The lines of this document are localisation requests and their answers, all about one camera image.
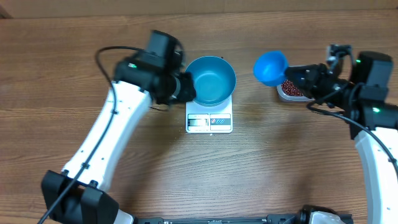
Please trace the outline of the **red adzuki beans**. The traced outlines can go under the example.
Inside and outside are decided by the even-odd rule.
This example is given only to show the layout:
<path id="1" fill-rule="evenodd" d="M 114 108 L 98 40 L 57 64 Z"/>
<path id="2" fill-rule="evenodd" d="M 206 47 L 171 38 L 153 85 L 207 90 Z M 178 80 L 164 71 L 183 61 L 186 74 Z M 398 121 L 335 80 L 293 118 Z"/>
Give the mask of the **red adzuki beans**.
<path id="1" fill-rule="evenodd" d="M 289 80 L 281 84 L 281 89 L 288 96 L 303 96 L 303 93 Z"/>

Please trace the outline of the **blue plastic measuring scoop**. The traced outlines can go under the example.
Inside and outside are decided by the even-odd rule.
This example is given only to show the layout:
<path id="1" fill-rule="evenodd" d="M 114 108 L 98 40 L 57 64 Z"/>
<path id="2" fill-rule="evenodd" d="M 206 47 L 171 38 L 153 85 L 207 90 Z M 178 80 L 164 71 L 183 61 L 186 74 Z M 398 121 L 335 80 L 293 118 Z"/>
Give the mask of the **blue plastic measuring scoop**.
<path id="1" fill-rule="evenodd" d="M 266 86 L 278 86 L 285 80 L 288 60 L 281 51 L 270 51 L 261 55 L 253 67 L 254 77 Z"/>

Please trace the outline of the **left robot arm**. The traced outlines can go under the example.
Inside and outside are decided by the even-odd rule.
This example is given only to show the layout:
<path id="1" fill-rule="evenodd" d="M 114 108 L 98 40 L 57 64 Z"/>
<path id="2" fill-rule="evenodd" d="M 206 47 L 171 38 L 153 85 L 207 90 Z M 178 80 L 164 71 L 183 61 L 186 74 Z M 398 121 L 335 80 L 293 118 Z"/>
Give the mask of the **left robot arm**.
<path id="1" fill-rule="evenodd" d="M 134 223 L 109 196 L 114 171 L 137 124 L 153 104 L 174 105 L 196 95 L 185 54 L 175 37 L 153 30 L 144 49 L 119 61 L 107 75 L 108 95 L 83 144 L 61 172 L 48 171 L 41 189 L 43 219 L 59 223 Z"/>

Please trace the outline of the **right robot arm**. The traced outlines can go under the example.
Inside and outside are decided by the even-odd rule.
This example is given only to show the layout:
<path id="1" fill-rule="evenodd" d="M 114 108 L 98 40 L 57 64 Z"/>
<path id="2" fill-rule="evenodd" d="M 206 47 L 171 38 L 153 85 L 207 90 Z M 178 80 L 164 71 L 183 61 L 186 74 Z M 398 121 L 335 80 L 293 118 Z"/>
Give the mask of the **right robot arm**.
<path id="1" fill-rule="evenodd" d="M 397 106 L 386 103 L 392 57 L 362 51 L 344 80 L 338 75 L 347 55 L 337 53 L 330 66 L 289 67 L 285 76 L 311 99 L 310 111 L 348 124 L 363 166 L 368 223 L 397 223 Z"/>

